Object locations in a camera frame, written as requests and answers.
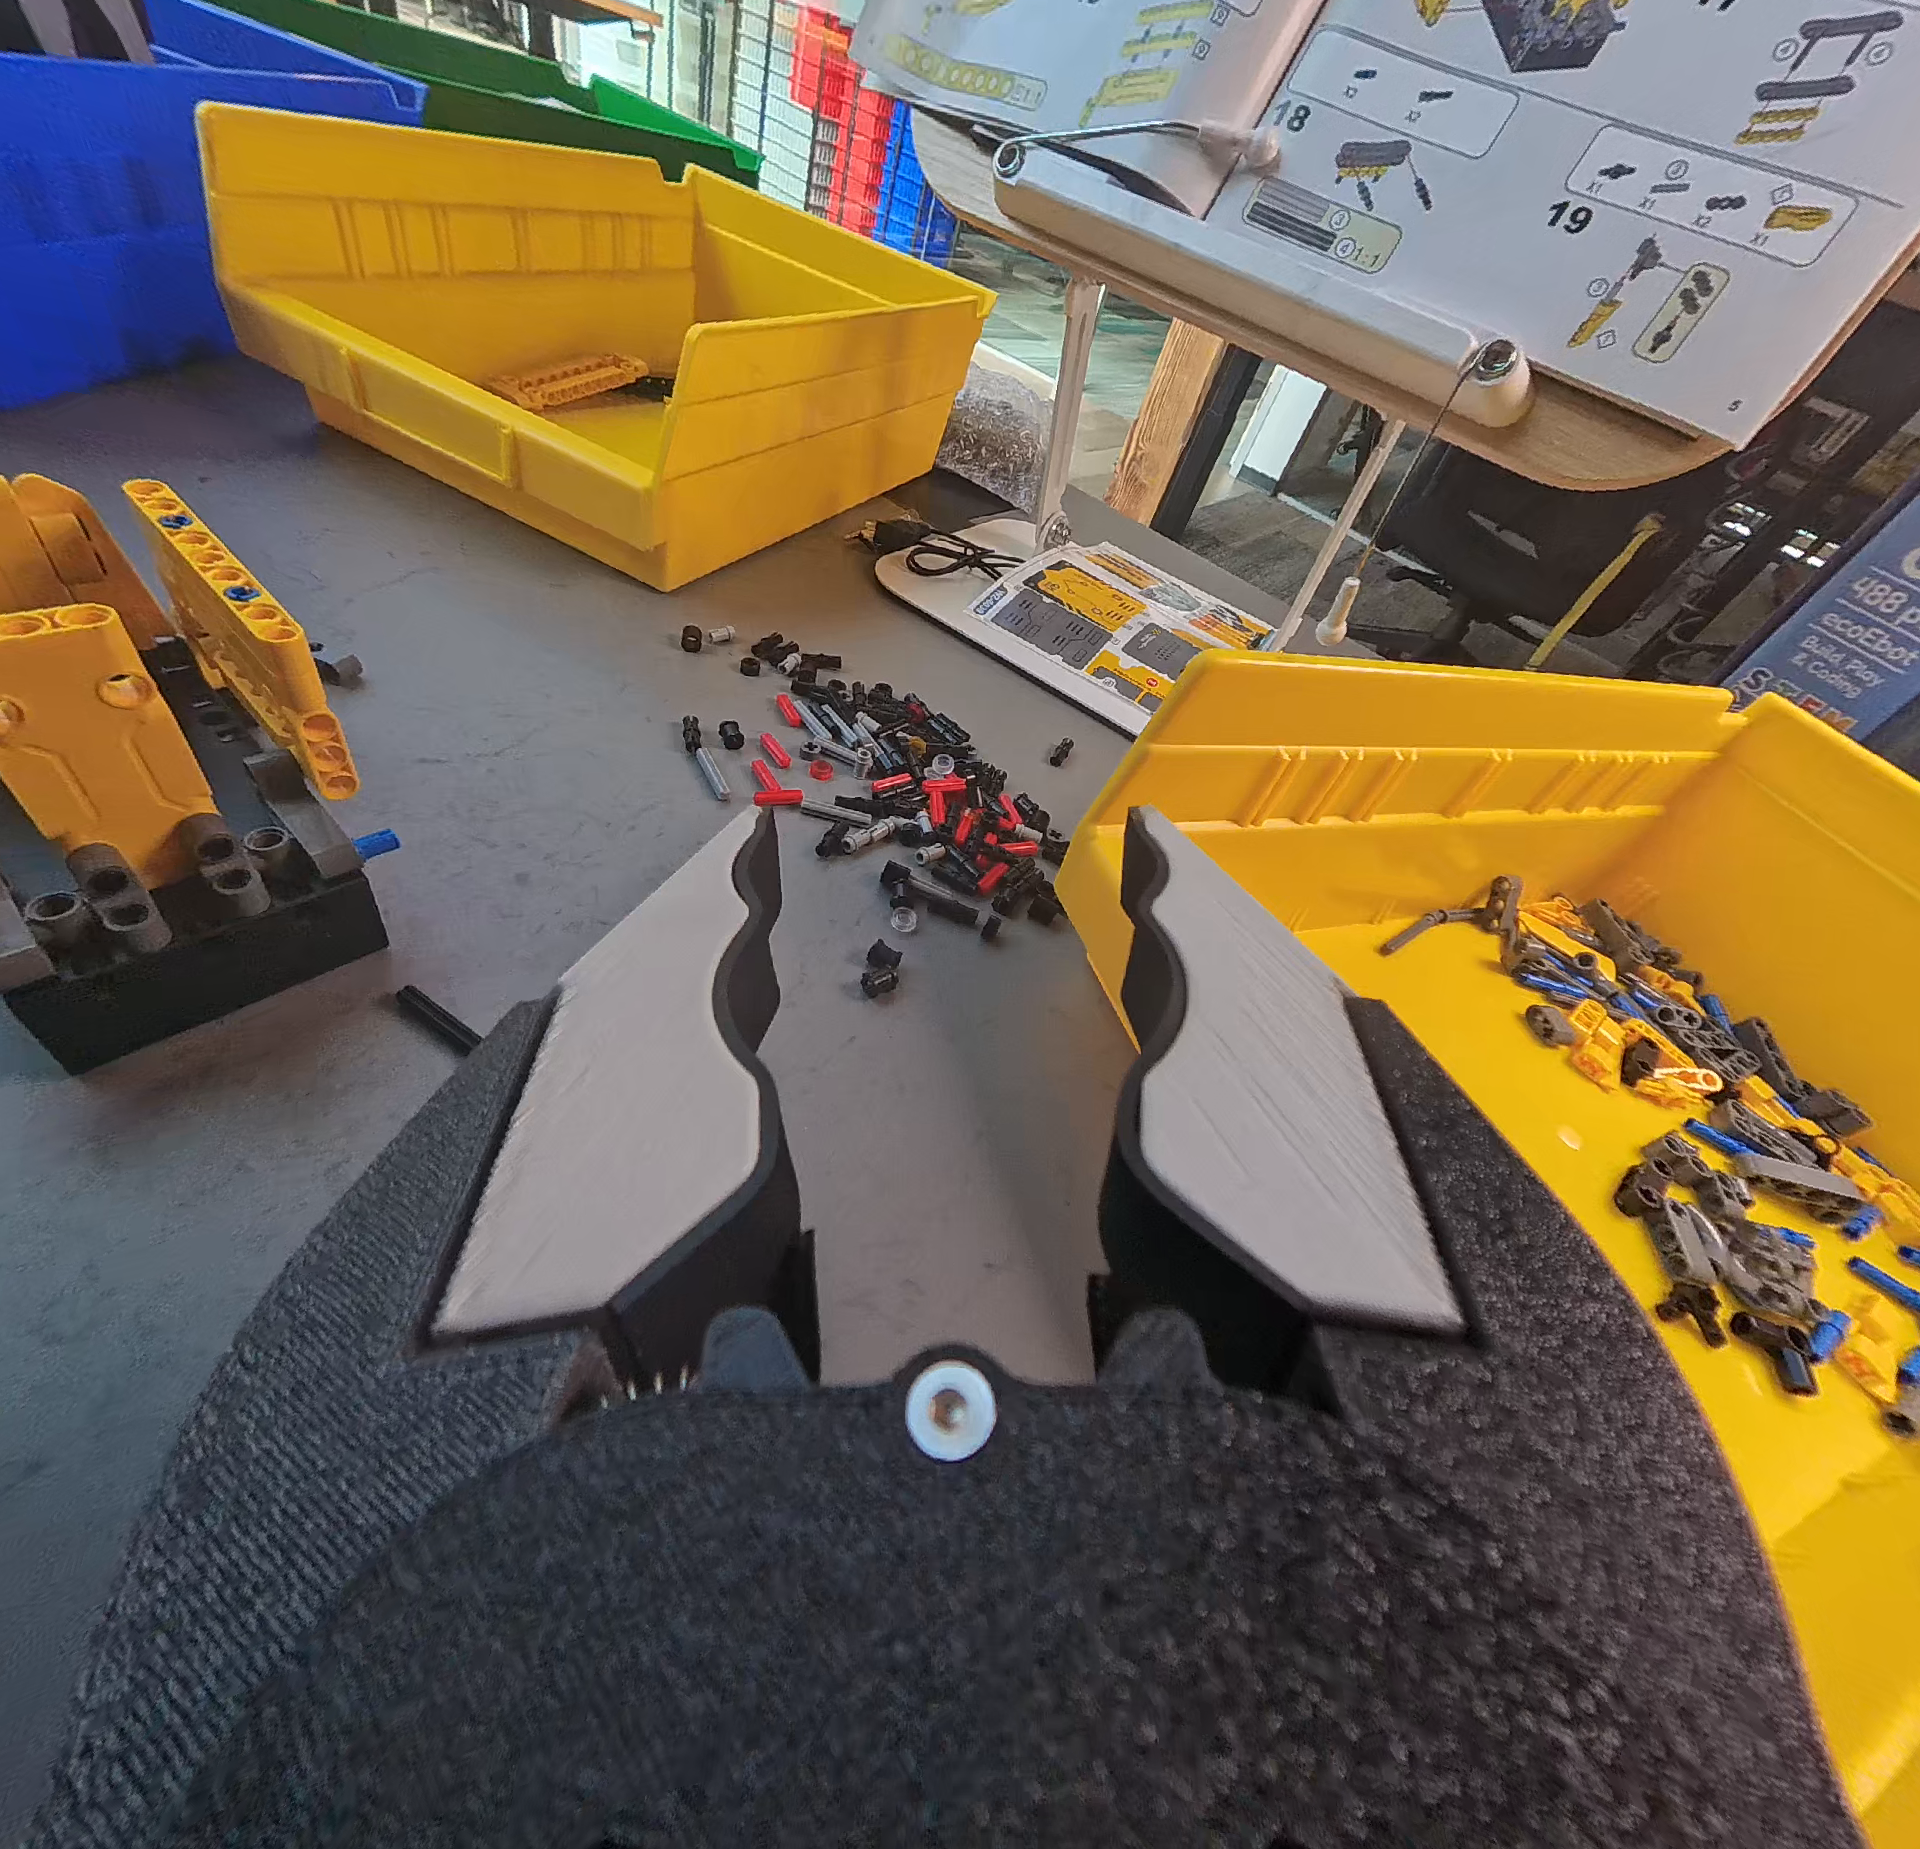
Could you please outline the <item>stack of red crates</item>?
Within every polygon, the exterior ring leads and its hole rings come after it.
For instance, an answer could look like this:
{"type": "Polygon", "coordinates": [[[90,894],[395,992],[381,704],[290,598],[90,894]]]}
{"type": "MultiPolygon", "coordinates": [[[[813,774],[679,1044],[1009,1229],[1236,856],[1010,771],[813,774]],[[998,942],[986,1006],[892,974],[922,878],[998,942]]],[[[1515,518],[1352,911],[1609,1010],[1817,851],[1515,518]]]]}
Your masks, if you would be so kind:
{"type": "Polygon", "coordinates": [[[788,99],[813,118],[806,212],[874,235],[892,152],[895,101],[861,82],[851,41],[851,27],[835,15],[800,9],[788,99]]]}

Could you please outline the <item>stack of blue crates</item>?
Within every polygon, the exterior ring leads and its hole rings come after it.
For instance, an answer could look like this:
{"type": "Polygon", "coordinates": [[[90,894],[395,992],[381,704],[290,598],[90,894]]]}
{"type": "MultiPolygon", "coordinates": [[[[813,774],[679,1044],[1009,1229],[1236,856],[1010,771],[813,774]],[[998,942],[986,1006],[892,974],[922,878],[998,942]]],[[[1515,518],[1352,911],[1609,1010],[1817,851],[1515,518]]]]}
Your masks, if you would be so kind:
{"type": "Polygon", "coordinates": [[[926,179],[914,143],[914,112],[895,106],[881,162],[872,240],[933,267],[950,267],[959,234],[955,215],[926,179]]]}

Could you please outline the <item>orange lego frame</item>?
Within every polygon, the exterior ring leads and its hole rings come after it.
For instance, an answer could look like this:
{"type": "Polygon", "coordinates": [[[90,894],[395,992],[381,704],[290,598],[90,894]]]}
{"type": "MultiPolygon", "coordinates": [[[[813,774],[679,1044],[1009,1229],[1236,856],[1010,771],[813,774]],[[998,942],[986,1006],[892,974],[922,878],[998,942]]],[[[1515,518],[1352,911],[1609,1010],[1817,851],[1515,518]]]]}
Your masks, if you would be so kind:
{"type": "Polygon", "coordinates": [[[484,388],[532,414],[554,414],[652,381],[643,361],[613,350],[484,380],[484,388]]]}

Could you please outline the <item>yellow plastic bin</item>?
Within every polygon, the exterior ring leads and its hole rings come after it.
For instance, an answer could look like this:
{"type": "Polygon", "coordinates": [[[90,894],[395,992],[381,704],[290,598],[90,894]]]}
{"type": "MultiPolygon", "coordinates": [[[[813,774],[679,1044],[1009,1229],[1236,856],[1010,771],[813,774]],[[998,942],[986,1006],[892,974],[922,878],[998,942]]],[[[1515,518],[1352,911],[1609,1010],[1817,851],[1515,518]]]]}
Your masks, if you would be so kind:
{"type": "Polygon", "coordinates": [[[991,290],[700,168],[196,110],[239,349],[315,417],[655,591],[931,470],[991,290]],[[676,376],[554,414],[484,380],[676,376]]]}
{"type": "Polygon", "coordinates": [[[1916,1846],[1916,1438],[1886,1425],[1916,1315],[1916,778],[1783,700],[1716,688],[1205,654],[1071,841],[1062,896],[1121,1001],[1128,815],[1149,807],[1364,997],[1385,1001],[1597,1240],[1716,1426],[1774,1566],[1838,1781],[1872,1846],[1916,1846]],[[1853,1318],[1813,1398],[1751,1346],[1659,1326],[1663,1281],[1615,1189],[1685,1116],[1604,1088],[1525,1032],[1498,938],[1443,924],[1498,877],[1558,940],[1601,901],[1760,1018],[1788,1066],[1869,1118],[1842,1172],[1882,1220],[1858,1241],[1770,1193],[1853,1318]]]}

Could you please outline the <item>blue plastic bin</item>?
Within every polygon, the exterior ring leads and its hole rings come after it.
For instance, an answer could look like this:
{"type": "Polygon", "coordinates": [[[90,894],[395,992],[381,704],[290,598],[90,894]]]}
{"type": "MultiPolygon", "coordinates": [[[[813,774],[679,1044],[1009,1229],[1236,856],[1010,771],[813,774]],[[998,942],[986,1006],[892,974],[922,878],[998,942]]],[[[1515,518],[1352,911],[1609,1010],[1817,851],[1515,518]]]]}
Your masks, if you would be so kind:
{"type": "Polygon", "coordinates": [[[426,87],[201,0],[143,0],[155,63],[2,60],[2,403],[232,350],[206,101],[418,129],[426,87]]]}

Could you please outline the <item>blue lego set box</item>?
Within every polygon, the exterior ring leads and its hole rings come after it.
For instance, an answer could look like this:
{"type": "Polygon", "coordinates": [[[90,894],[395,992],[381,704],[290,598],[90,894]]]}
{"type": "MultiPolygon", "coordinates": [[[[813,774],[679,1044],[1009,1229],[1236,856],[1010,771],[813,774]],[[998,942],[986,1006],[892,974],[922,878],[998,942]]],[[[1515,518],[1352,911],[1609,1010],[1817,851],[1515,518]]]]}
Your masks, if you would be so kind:
{"type": "Polygon", "coordinates": [[[1763,697],[1919,775],[1919,482],[1836,552],[1716,684],[1763,697]]]}

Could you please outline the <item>yellow black lego model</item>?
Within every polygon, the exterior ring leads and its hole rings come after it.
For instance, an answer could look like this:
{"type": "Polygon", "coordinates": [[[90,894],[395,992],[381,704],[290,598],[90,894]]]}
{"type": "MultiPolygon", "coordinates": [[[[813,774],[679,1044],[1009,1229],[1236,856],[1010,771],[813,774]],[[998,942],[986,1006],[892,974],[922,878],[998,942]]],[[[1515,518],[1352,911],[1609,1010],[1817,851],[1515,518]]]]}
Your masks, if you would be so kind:
{"type": "Polygon", "coordinates": [[[152,592],[92,504],[2,484],[5,1009],[97,1072],[388,950],[334,692],[360,656],[167,484],[125,484],[152,592]]]}

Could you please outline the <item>wooden post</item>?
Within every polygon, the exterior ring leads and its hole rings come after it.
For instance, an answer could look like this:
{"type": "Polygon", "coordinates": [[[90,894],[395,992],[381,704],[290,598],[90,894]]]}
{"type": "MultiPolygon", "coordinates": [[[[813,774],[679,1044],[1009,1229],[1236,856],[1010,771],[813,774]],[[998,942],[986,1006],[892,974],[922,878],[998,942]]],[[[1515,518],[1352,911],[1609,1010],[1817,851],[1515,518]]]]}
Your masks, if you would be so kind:
{"type": "Polygon", "coordinates": [[[1152,527],[1160,516],[1226,355],[1229,346],[1205,328],[1187,322],[1167,326],[1105,491],[1117,516],[1141,527],[1152,527]]]}

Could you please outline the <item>black office chair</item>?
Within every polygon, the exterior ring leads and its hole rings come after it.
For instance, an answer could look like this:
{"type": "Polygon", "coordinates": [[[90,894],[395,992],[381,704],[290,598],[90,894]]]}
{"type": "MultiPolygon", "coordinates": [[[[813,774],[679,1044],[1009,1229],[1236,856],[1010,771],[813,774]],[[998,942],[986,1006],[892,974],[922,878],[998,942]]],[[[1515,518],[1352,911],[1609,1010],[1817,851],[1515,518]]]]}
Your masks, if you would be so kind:
{"type": "Polygon", "coordinates": [[[1476,664],[1474,628],[1558,625],[1592,585],[1572,636],[1607,636],[1663,599],[1726,511],[1745,521],[1729,569],[1807,518],[1858,518],[1856,474],[1907,425],[1919,401],[1919,312],[1880,303],[1807,390],[1732,457],[1636,491],[1555,491],[1452,446],[1412,465],[1374,540],[1385,579],[1446,601],[1414,628],[1351,624],[1380,656],[1476,664]]]}

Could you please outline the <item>clear bubble wrap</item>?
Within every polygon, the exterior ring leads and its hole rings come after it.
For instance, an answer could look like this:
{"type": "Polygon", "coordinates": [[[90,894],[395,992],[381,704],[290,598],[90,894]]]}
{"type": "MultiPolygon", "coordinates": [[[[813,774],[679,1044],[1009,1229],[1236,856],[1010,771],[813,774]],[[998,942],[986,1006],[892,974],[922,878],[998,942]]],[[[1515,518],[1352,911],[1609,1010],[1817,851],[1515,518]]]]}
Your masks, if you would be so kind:
{"type": "Polygon", "coordinates": [[[937,452],[950,471],[1009,510],[1032,516],[1053,425],[1053,383],[996,350],[975,350],[937,452]]]}

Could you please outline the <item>lego sticker sheet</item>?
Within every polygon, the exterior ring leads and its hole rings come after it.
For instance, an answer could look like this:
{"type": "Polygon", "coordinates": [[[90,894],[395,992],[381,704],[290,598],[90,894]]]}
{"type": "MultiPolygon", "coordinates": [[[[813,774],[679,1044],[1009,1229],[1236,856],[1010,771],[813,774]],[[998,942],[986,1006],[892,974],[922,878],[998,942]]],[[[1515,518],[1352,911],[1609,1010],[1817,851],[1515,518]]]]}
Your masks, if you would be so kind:
{"type": "Polygon", "coordinates": [[[1128,736],[1191,661],[1279,643],[1274,624],[1114,547],[1048,548],[973,595],[959,624],[993,659],[1128,736]]]}

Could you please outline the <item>pile of mixed lego parts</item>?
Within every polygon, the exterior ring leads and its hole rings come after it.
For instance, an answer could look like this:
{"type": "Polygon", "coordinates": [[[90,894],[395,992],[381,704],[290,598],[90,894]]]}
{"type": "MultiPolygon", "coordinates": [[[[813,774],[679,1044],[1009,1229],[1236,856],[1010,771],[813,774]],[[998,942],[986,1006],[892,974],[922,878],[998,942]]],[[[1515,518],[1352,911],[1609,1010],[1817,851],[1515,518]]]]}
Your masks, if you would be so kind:
{"type": "Polygon", "coordinates": [[[1916,1185],[1863,1146],[1872,1118],[1806,1080],[1763,1018],[1736,1018],[1703,971],[1605,899],[1532,899],[1495,877],[1379,942],[1391,957],[1466,927],[1525,994],[1529,1036],[1598,1093],[1670,1115],[1615,1206],[1649,1240],[1660,1323],[1755,1351],[1788,1398],[1854,1382],[1880,1426],[1919,1436],[1916,1185]]]}

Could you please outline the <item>lego instruction booklet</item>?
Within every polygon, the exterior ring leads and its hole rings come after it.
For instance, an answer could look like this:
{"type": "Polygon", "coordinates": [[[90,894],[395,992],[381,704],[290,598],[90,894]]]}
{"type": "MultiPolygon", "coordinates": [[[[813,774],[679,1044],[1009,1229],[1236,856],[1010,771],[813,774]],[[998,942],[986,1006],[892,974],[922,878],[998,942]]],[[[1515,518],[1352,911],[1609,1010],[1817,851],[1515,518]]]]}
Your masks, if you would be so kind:
{"type": "Polygon", "coordinates": [[[1745,446],[1916,245],[1919,0],[865,0],[996,210],[1485,427],[1745,446]]]}

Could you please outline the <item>pile of small lego pins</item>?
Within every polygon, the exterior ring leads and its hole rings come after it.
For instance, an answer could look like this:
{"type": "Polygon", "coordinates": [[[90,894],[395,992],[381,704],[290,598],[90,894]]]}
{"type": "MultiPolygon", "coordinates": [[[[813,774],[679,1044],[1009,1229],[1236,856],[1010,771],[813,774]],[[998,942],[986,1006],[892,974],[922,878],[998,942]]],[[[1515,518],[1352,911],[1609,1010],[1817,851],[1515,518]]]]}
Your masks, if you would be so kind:
{"type": "Polygon", "coordinates": [[[914,689],[853,681],[842,656],[777,632],[746,643],[690,624],[681,649],[736,649],[743,681],[770,688],[766,723],[686,713],[686,758],[714,801],[741,795],[764,822],[802,822],[821,862],[877,867],[888,930],[861,965],[865,997],[898,989],[898,940],[930,921],[983,944],[1016,921],[1067,922],[1068,830],[959,715],[914,689]]]}

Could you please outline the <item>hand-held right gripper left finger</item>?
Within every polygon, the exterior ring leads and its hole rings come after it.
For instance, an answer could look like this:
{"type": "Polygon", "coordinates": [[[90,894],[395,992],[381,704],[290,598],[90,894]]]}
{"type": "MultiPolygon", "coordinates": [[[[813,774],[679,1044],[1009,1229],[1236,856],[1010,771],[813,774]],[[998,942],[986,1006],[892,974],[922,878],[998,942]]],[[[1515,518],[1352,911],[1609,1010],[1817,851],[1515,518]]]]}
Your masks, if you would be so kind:
{"type": "Polygon", "coordinates": [[[434,1346],[593,1333],[626,1380],[769,1312],[816,1382],[820,1274],[776,1082],[776,815],[746,810],[559,981],[432,1312],[434,1346]]]}

